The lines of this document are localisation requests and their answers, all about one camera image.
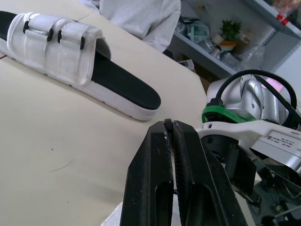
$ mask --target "green plant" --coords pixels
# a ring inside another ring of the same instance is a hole
[[[235,41],[239,35],[241,23],[232,20],[222,20],[222,37],[228,41]]]

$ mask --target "black insole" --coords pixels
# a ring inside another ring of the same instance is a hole
[[[7,40],[8,28],[15,16],[16,14],[0,11],[1,39]],[[142,108],[156,110],[161,105],[160,96],[152,87],[97,52],[92,81]]]

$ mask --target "beige table surface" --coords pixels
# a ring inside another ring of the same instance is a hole
[[[172,118],[200,126],[206,103],[200,79],[76,0],[12,0],[1,10],[69,16],[102,28],[112,60],[161,96],[157,116],[137,121],[8,57],[0,60],[0,225],[99,226],[122,201],[127,167],[150,125]]]

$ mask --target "person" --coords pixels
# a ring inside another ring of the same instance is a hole
[[[169,46],[181,13],[181,0],[80,0],[160,52]]]

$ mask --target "slide sandal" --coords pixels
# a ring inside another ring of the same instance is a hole
[[[0,52],[135,119],[152,119],[161,105],[149,85],[113,63],[102,31],[45,14],[0,11]]]

